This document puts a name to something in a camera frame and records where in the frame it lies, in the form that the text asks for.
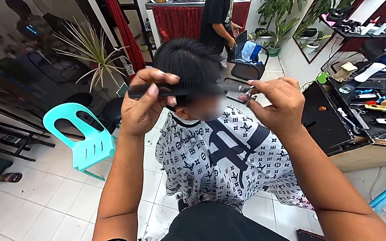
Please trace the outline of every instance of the barber cape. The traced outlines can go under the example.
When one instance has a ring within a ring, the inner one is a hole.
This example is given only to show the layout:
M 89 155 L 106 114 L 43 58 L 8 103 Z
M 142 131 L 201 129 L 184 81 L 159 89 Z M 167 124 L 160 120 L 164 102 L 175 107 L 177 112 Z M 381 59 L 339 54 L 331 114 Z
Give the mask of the barber cape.
M 205 196 L 241 211 L 265 189 L 283 204 L 313 209 L 276 135 L 231 105 L 213 121 L 169 113 L 160 133 L 156 159 L 168 175 L 166 193 L 181 194 L 189 206 Z

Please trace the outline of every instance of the white bottle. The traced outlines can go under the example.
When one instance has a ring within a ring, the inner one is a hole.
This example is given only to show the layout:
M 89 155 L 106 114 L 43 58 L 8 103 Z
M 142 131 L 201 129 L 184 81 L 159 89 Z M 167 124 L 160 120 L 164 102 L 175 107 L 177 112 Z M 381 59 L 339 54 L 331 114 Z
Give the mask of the white bottle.
M 370 21 L 370 23 L 363 30 L 361 30 L 360 35 L 365 35 L 369 30 L 371 30 L 373 26 L 375 26 L 375 24 L 378 22 L 379 18 L 380 16 L 377 17 L 375 20 Z
M 386 23 L 382 24 L 382 26 L 374 31 L 373 35 L 380 35 L 384 30 L 386 30 Z

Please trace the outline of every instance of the blue towel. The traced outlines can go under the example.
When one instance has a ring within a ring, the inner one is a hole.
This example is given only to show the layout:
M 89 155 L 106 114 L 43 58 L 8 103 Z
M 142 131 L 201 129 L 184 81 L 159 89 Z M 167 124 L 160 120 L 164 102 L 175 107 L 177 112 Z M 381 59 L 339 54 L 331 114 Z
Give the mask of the blue towel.
M 262 46 L 260 44 L 256 44 L 251 41 L 246 41 L 241 52 L 241 58 L 238 58 L 236 60 L 257 65 L 259 64 L 258 54 L 261 49 L 262 49 Z

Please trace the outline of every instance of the barber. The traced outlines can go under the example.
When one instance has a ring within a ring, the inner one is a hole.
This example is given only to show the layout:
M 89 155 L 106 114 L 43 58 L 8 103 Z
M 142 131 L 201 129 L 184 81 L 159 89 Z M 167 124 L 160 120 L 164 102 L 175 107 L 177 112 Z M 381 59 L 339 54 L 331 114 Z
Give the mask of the barber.
M 132 84 L 166 82 L 178 77 L 158 69 L 140 70 Z M 386 241 L 386 225 L 357 190 L 330 161 L 301 124 L 304 97 L 297 80 L 280 78 L 249 81 L 255 93 L 264 93 L 273 105 L 249 107 L 281 140 L 289 153 L 300 187 L 314 206 L 327 240 Z M 113 164 L 98 208 L 93 241 L 134 241 L 138 230 L 138 205 L 142 194 L 144 135 L 157 122 L 162 109 L 174 105 L 172 97 L 158 98 L 152 84 L 139 100 L 125 96 L 122 123 Z M 201 202 L 174 219 L 168 240 L 269 240 L 287 241 L 279 234 L 216 202 Z
M 232 22 L 233 0 L 206 0 L 203 8 L 202 27 L 199 42 L 214 47 L 221 54 L 224 47 L 233 48 L 241 26 Z

